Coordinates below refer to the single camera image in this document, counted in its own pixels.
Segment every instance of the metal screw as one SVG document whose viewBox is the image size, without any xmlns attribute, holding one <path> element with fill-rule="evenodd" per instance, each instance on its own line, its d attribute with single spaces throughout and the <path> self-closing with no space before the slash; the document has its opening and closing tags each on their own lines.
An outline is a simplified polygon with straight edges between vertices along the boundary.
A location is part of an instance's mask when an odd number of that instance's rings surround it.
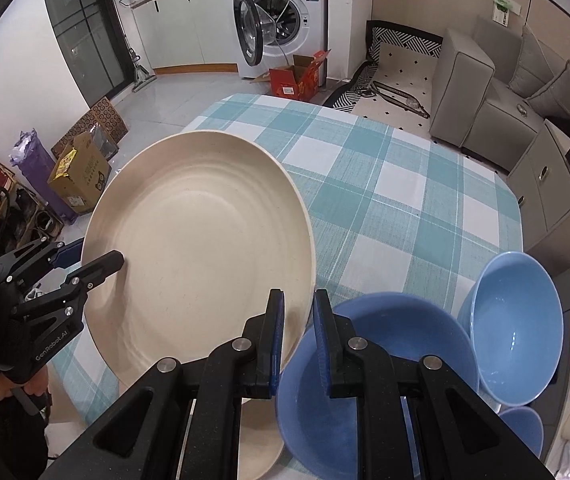
<svg viewBox="0 0 570 480">
<path fill-rule="evenodd" d="M 348 342 L 347 345 L 352 350 L 363 350 L 367 348 L 367 339 L 362 337 L 352 337 Z"/>
<path fill-rule="evenodd" d="M 435 355 L 428 355 L 423 359 L 423 364 L 425 365 L 425 368 L 428 368 L 429 370 L 440 370 L 443 366 L 443 361 Z"/>
<path fill-rule="evenodd" d="M 172 370 L 174 370 L 175 367 L 176 367 L 176 359 L 172 357 L 164 357 L 156 365 L 156 368 L 158 368 L 158 371 L 161 372 L 162 374 L 171 372 Z"/>
<path fill-rule="evenodd" d="M 252 342 L 246 337 L 239 337 L 232 341 L 232 348 L 237 352 L 242 352 L 243 350 L 248 350 L 252 346 Z"/>
</svg>

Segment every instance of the large beige bowl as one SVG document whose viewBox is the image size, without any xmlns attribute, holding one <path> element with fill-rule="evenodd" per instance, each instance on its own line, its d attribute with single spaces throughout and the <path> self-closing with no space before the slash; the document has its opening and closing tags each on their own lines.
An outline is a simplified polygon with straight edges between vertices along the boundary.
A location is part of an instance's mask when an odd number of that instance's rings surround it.
<svg viewBox="0 0 570 480">
<path fill-rule="evenodd" d="M 114 249 L 125 265 L 89 295 L 85 316 L 126 386 L 162 357 L 193 361 L 241 335 L 271 288 L 285 293 L 289 361 L 309 315 L 314 240 L 294 183 L 257 144 L 197 131 L 139 153 L 98 202 L 82 263 Z M 255 479 L 283 450 L 273 404 L 247 402 L 241 425 L 239 478 Z"/>
</svg>

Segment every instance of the small blue bowl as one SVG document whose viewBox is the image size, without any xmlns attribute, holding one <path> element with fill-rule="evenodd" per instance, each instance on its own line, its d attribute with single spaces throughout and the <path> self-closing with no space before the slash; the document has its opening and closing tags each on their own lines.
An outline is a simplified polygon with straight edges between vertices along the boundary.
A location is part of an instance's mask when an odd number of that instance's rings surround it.
<svg viewBox="0 0 570 480">
<path fill-rule="evenodd" d="M 334 311 L 349 317 L 359 336 L 390 354 L 414 361 L 427 354 L 438 355 L 478 391 L 478 367 L 470 339 L 450 314 L 429 301 L 383 292 L 346 301 Z M 276 417 L 287 448 L 313 474 L 332 480 L 357 478 L 356 402 L 325 395 L 313 328 L 305 332 L 283 370 Z M 413 440 L 409 434 L 411 449 Z M 417 472 L 415 453 L 412 459 Z"/>
<path fill-rule="evenodd" d="M 532 402 L 549 384 L 563 343 L 556 288 L 533 257 L 518 252 L 490 260 L 461 306 L 481 388 L 505 406 Z"/>
<path fill-rule="evenodd" d="M 540 452 L 543 450 L 543 423 L 539 414 L 527 406 L 520 406 L 509 408 L 498 416 L 518 438 L 523 440 L 530 451 L 540 458 Z"/>
</svg>

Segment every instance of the red cardboard box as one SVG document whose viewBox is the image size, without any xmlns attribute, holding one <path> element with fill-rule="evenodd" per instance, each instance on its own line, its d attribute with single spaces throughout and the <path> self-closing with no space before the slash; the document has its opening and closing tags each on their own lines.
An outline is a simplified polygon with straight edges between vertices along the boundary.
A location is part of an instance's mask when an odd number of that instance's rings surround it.
<svg viewBox="0 0 570 480">
<path fill-rule="evenodd" d="M 309 101 L 318 92 L 318 69 L 327 59 L 329 51 L 319 50 L 310 56 L 294 54 L 294 64 L 282 68 L 270 68 L 267 76 L 255 80 L 270 81 L 271 94 L 276 97 Z"/>
</svg>

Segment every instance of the gray pillow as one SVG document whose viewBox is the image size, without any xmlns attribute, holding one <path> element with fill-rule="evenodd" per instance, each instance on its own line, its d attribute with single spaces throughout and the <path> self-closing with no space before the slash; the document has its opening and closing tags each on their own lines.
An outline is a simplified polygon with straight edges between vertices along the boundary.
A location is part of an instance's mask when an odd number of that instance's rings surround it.
<svg viewBox="0 0 570 480">
<path fill-rule="evenodd" d="M 529 97 L 563 70 L 565 62 L 546 44 L 536 39 L 532 31 L 523 25 L 521 53 L 510 90 L 521 97 Z"/>
<path fill-rule="evenodd" d="M 560 74 L 525 102 L 541 117 L 570 119 L 570 61 Z"/>
</svg>

